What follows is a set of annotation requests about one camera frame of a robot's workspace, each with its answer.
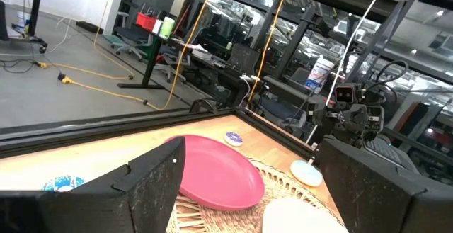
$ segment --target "yellow extension cord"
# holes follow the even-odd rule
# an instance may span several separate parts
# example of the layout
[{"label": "yellow extension cord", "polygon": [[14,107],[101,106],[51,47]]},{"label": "yellow extension cord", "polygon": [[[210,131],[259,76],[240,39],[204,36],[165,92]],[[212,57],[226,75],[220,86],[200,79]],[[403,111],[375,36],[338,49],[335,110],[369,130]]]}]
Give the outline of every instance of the yellow extension cord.
[{"label": "yellow extension cord", "polygon": [[[283,5],[283,2],[285,0],[280,0],[280,4],[278,6],[278,9],[277,9],[277,12],[275,14],[275,18],[274,18],[274,21],[273,21],[273,24],[272,24],[272,27],[271,27],[271,32],[269,34],[269,37],[268,37],[268,41],[266,42],[266,45],[264,47],[264,50],[263,50],[263,56],[262,56],[262,59],[261,59],[261,64],[260,64],[260,69],[258,70],[258,78],[255,80],[255,84],[253,85],[253,88],[251,90],[251,94],[250,94],[250,98],[249,98],[249,101],[251,101],[251,99],[253,98],[253,92],[255,91],[256,89],[256,86],[259,82],[259,77],[261,75],[261,72],[263,70],[263,65],[264,65],[264,61],[265,61],[265,53],[267,51],[267,48],[269,47],[269,44],[270,44],[270,41],[272,39],[272,36],[273,36],[273,32],[274,32],[274,29],[275,29],[275,26],[277,24],[277,18],[278,18],[278,14],[282,8],[282,5]],[[177,67],[176,67],[176,73],[179,72],[179,69],[180,69],[180,64],[182,62],[182,59],[183,59],[183,55],[185,53],[185,51],[187,50],[187,47],[189,45],[189,42],[192,40],[192,37],[195,33],[195,30],[198,26],[198,23],[200,21],[200,18],[201,18],[201,15],[203,14],[203,11],[205,10],[205,7],[206,7],[206,3],[207,3],[207,0],[205,0],[203,2],[203,5],[202,5],[202,8],[200,10],[200,13],[198,14],[198,17],[197,17],[197,20],[193,26],[193,29],[192,31],[190,32],[190,35],[189,35],[189,38],[187,39],[187,42],[184,44],[184,48],[181,52],[181,57],[179,57],[179,60],[178,60],[178,64],[177,64]],[[104,16],[105,16],[105,12],[106,12],[106,9],[107,9],[107,5],[108,5],[108,1],[105,5],[105,8],[104,8],[104,12],[103,12],[103,16],[102,16],[102,19],[101,19],[101,24],[103,22],[103,19],[104,19]],[[134,73],[132,71],[130,71],[129,69],[127,69],[126,67],[122,66],[120,63],[116,62],[114,59],[110,58],[109,56],[105,55],[104,53],[102,53],[100,50],[98,50],[98,48],[96,47],[96,41],[98,39],[98,35],[99,35],[99,30],[101,28],[98,28],[98,32],[96,33],[96,36],[95,36],[95,39],[94,39],[94,43],[93,43],[93,46],[94,46],[94,49],[96,51],[98,51],[102,56],[106,57],[107,59],[109,59],[110,61],[116,63],[118,66],[122,67],[123,69],[125,69],[126,71],[128,71],[132,76],[134,76]],[[90,70],[86,70],[86,69],[79,69],[79,68],[76,68],[76,67],[71,67],[71,66],[67,66],[67,65],[64,65],[64,64],[57,64],[57,63],[53,63],[53,64],[47,64],[47,63],[43,63],[43,62],[40,62],[40,64],[42,65],[41,67],[42,68],[45,68],[47,67],[47,65],[54,65],[54,66],[59,66],[59,67],[66,67],[66,68],[69,68],[69,69],[74,69],[74,70],[78,70],[78,71],[82,71],[82,72],[86,72],[86,73],[89,73],[89,74],[95,74],[95,75],[98,75],[98,76],[101,76],[101,77],[105,77],[105,78],[108,78],[108,79],[129,79],[129,77],[114,77],[114,76],[108,76],[106,74],[99,74],[99,73],[96,73],[96,72],[93,72],[93,71],[90,71]],[[81,87],[84,87],[84,88],[87,88],[87,89],[91,89],[91,90],[94,90],[94,91],[100,91],[100,92],[103,92],[103,93],[106,93],[106,94],[110,94],[112,96],[117,96],[117,97],[120,97],[120,98],[128,98],[128,99],[132,99],[132,100],[136,100],[136,101],[140,101],[142,102],[143,104],[147,105],[147,106],[150,106],[152,107],[153,109],[155,110],[165,110],[170,101],[171,101],[171,98],[173,96],[173,92],[175,90],[175,87],[176,87],[176,82],[178,80],[178,75],[175,75],[175,78],[173,80],[173,85],[171,87],[171,90],[170,90],[170,95],[168,96],[168,99],[167,99],[167,102],[165,103],[164,107],[163,108],[158,108],[152,104],[150,104],[147,100],[144,100],[144,99],[141,99],[141,98],[137,98],[137,97],[134,97],[134,96],[127,96],[127,95],[122,95],[122,94],[118,94],[118,93],[113,93],[113,92],[110,92],[110,91],[106,91],[106,90],[103,90],[103,89],[99,89],[99,88],[96,88],[96,87],[92,87],[92,86],[88,86],[88,85],[85,85],[85,84],[81,84],[79,82],[76,82],[72,79],[70,79],[69,77],[65,77],[62,82],[64,84],[75,84],[77,86],[81,86]]]},{"label": "yellow extension cord", "polygon": [[[176,67],[176,73],[179,72],[179,67],[180,67],[180,64],[182,62],[183,55],[184,55],[185,51],[187,50],[187,47],[189,46],[189,42],[192,40],[192,36],[195,33],[195,30],[196,30],[196,28],[198,26],[198,22],[200,21],[201,15],[202,15],[203,11],[205,10],[206,3],[207,3],[207,0],[205,0],[203,2],[203,6],[202,6],[202,8],[200,10],[200,14],[197,17],[197,20],[196,20],[195,24],[194,24],[194,28],[192,29],[192,32],[190,33],[190,36],[189,36],[187,42],[184,44],[184,48],[183,48],[183,50],[181,52],[181,57],[179,57],[178,65]],[[101,23],[102,23],[102,21],[104,19],[105,11],[107,9],[107,4],[105,5],[105,8],[104,8],[104,14],[103,14],[103,17],[101,19]],[[96,41],[97,41],[98,34],[99,34],[99,29],[98,29],[98,32],[96,33],[96,37],[94,39],[94,48],[96,50],[97,50]],[[97,50],[97,51],[99,53],[101,53],[104,57],[108,58],[110,61],[116,63],[117,65],[119,65],[123,69],[126,69],[133,76],[133,73],[130,70],[128,70],[127,68],[125,68],[124,66],[122,66],[120,63],[118,63],[115,60],[109,58],[109,56],[104,55],[101,51],[99,51],[99,50]],[[129,77],[113,77],[113,76],[108,76],[108,75],[105,75],[105,74],[99,74],[99,73],[96,73],[96,72],[93,72],[93,71],[90,71],[90,70],[86,70],[86,69],[79,69],[79,68],[76,68],[76,67],[67,66],[67,65],[64,65],[64,64],[56,64],[56,63],[48,64],[48,63],[43,63],[43,62],[39,62],[39,63],[41,64],[42,68],[46,68],[49,65],[54,65],[54,66],[66,67],[66,68],[74,69],[74,70],[78,70],[78,71],[83,71],[83,72],[90,73],[90,74],[95,74],[95,75],[102,76],[102,77],[109,78],[109,79],[129,79]],[[118,94],[118,93],[113,93],[113,92],[106,91],[106,90],[103,90],[103,89],[99,89],[99,88],[96,88],[96,87],[92,87],[92,86],[88,86],[88,85],[85,85],[85,84],[81,84],[81,83],[79,83],[77,81],[74,81],[74,80],[70,79],[69,77],[63,78],[62,83],[64,83],[64,84],[75,84],[77,86],[81,86],[81,87],[84,87],[84,88],[87,88],[87,89],[90,89],[90,90],[94,90],[94,91],[100,91],[100,92],[103,92],[103,93],[106,93],[106,94],[110,94],[112,96],[117,96],[117,97],[120,97],[120,98],[128,98],[128,99],[140,101],[143,104],[145,104],[147,106],[150,106],[150,107],[152,107],[155,110],[165,110],[167,108],[167,106],[169,105],[170,101],[171,101],[171,97],[173,96],[173,92],[174,92],[175,87],[176,87],[177,79],[178,79],[178,75],[175,75],[175,79],[173,80],[173,85],[172,85],[171,90],[170,90],[170,95],[168,96],[167,102],[165,103],[165,106],[163,108],[158,108],[158,107],[150,104],[147,100],[144,100],[144,99],[141,99],[141,98],[137,98],[137,97],[134,97],[134,96],[122,95],[122,94]]]},{"label": "yellow extension cord", "polygon": [[280,13],[280,9],[282,8],[282,5],[283,5],[284,1],[285,0],[280,0],[280,4],[278,5],[277,12],[275,13],[274,22],[272,24],[272,28],[270,29],[269,38],[268,38],[268,41],[266,42],[266,46],[263,49],[263,56],[261,57],[260,69],[258,70],[258,75],[256,76],[257,78],[255,80],[255,84],[253,85],[253,88],[252,88],[252,90],[250,92],[250,96],[248,97],[248,102],[252,101],[253,92],[255,92],[256,86],[257,86],[257,84],[258,84],[258,82],[260,80],[261,71],[263,70],[263,65],[264,65],[264,61],[265,61],[265,55],[266,55],[266,52],[268,51],[268,47],[269,47],[270,41],[272,39],[272,35],[274,33],[275,25],[277,24],[278,14]]},{"label": "yellow extension cord", "polygon": [[57,66],[57,67],[64,67],[64,68],[67,68],[67,69],[77,70],[77,71],[80,71],[80,72],[86,72],[86,73],[89,73],[89,74],[95,74],[97,76],[101,76],[101,77],[104,77],[104,78],[107,78],[107,79],[112,79],[112,80],[130,79],[130,78],[127,78],[127,77],[117,77],[117,76],[110,76],[110,75],[107,75],[107,74],[101,74],[101,73],[98,73],[98,72],[95,72],[95,71],[91,71],[91,70],[87,70],[87,69],[81,69],[81,68],[78,68],[78,67],[72,67],[72,66],[65,65],[65,64],[45,63],[45,62],[38,62],[38,63],[39,63],[39,65],[40,65],[40,67],[42,69],[46,69],[49,66]]}]

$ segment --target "woven placemat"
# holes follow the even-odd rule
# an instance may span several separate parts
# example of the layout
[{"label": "woven placemat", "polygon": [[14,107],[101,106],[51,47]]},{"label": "woven placemat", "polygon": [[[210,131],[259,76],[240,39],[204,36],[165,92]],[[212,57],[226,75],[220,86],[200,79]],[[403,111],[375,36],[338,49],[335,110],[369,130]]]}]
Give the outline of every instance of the woven placemat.
[{"label": "woven placemat", "polygon": [[[260,161],[253,159],[250,159],[250,161],[261,172],[265,184],[265,194],[259,204],[242,211],[219,211],[206,208],[187,197],[179,195],[176,200],[177,219],[175,221],[173,213],[173,219],[169,223],[169,225],[175,226],[175,231],[168,233],[261,233],[264,209],[270,201],[277,198],[299,198],[336,218],[326,205],[303,187],[300,182]],[[339,224],[344,226],[338,218],[336,219]]]}]

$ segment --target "wooden table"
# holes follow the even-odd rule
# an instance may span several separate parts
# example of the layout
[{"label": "wooden table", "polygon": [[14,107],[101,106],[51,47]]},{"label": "wooden table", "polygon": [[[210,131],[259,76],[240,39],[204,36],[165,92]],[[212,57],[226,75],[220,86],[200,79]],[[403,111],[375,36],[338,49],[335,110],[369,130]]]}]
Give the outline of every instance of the wooden table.
[{"label": "wooden table", "polygon": [[[288,176],[292,176],[289,171],[291,163],[302,159],[238,117],[229,115],[0,159],[0,189],[40,190],[54,177],[66,175],[91,181],[159,146],[169,137],[203,135],[226,144],[224,134],[227,131],[237,132],[243,137],[243,145],[239,147],[242,154],[274,166]],[[325,183],[309,189],[338,213]]]}]

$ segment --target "gray floor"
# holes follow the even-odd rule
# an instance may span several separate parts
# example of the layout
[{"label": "gray floor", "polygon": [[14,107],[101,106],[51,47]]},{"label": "gray floor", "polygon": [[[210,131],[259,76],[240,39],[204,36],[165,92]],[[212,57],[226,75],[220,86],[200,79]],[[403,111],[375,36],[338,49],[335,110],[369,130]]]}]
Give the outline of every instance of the gray floor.
[{"label": "gray floor", "polygon": [[[7,23],[16,22],[15,8],[12,6],[7,8]],[[49,44],[48,50],[60,43],[66,32],[65,23],[60,23],[59,27],[56,28],[58,20],[55,16],[45,13],[41,13],[38,19],[36,35]],[[87,36],[80,34],[74,28],[70,28],[68,39],[54,52],[46,54],[47,58],[54,63],[69,64],[113,76],[128,75],[124,69],[96,52],[93,48],[93,42],[90,40],[92,35]],[[146,65],[139,63],[136,58],[127,54],[120,55],[120,58],[109,54],[107,50],[110,50],[110,52],[114,52],[114,50],[109,48],[108,42],[103,38],[99,39],[99,45],[107,48],[106,50],[100,48],[100,50],[104,50],[104,53],[109,57],[121,63],[120,59],[122,59],[137,69],[138,71],[133,70],[135,80],[118,81],[70,69],[62,69],[62,71],[79,83],[147,99],[158,107],[164,106],[169,96],[168,90],[171,88],[171,84],[166,82],[164,74],[155,71],[151,79],[164,85],[167,90],[120,89],[116,85],[118,82],[139,83],[142,80],[140,72],[144,73]],[[47,60],[38,53],[39,46],[34,45],[33,47],[36,53],[35,60],[46,62]],[[31,59],[31,57],[9,57],[1,54],[30,54],[30,44],[0,42],[0,59]],[[21,63],[12,70],[21,71],[29,66],[27,63]],[[64,120],[80,120],[154,110],[138,101],[114,97],[80,86],[62,84],[57,80],[58,73],[58,70],[53,67],[49,69],[33,67],[25,74],[11,74],[0,68],[0,108],[2,108],[0,127],[55,123]],[[196,89],[178,83],[175,96],[172,97],[167,109],[187,108],[195,99],[202,97],[204,95]]]}]

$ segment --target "pink plate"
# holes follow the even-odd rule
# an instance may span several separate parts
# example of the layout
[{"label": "pink plate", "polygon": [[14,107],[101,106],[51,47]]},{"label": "pink plate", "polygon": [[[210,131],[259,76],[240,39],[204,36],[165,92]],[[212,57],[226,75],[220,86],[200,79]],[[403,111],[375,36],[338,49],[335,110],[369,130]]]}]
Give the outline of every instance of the pink plate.
[{"label": "pink plate", "polygon": [[183,136],[183,195],[217,210],[243,210],[261,201],[263,179],[246,157],[216,140]]}]

